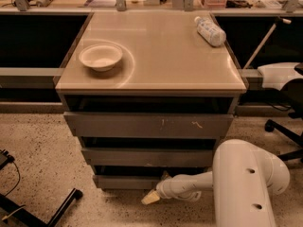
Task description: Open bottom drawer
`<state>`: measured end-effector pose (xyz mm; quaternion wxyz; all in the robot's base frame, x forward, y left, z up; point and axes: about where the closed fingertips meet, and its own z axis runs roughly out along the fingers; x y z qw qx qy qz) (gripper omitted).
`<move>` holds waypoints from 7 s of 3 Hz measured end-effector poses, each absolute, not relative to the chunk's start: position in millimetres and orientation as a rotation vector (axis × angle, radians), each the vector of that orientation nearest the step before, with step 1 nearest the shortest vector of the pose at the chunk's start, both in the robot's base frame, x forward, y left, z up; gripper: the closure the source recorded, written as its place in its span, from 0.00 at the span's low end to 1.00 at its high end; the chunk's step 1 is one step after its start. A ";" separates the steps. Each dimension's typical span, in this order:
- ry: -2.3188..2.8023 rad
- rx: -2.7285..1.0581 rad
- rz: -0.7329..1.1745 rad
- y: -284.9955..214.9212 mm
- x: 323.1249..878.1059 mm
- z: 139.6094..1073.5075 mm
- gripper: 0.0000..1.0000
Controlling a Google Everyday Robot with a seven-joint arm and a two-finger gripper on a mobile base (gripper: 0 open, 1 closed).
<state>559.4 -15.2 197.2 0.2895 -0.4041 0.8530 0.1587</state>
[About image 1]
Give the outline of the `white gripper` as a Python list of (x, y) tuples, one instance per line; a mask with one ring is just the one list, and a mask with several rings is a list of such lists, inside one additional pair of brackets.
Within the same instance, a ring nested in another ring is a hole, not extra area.
[(161, 199), (176, 199), (179, 201), (195, 202), (201, 198), (201, 191), (197, 188), (197, 180), (189, 175), (176, 175), (171, 177), (165, 170), (161, 182), (156, 190), (152, 189), (141, 202), (148, 205)]

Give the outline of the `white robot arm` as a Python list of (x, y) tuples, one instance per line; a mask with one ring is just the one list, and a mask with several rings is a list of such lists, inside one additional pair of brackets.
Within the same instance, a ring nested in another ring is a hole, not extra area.
[(281, 159), (249, 142), (231, 139), (217, 147), (211, 170), (164, 175), (142, 203), (197, 201), (204, 189), (211, 189), (217, 227), (276, 227), (270, 196), (283, 193), (289, 183), (290, 172)]

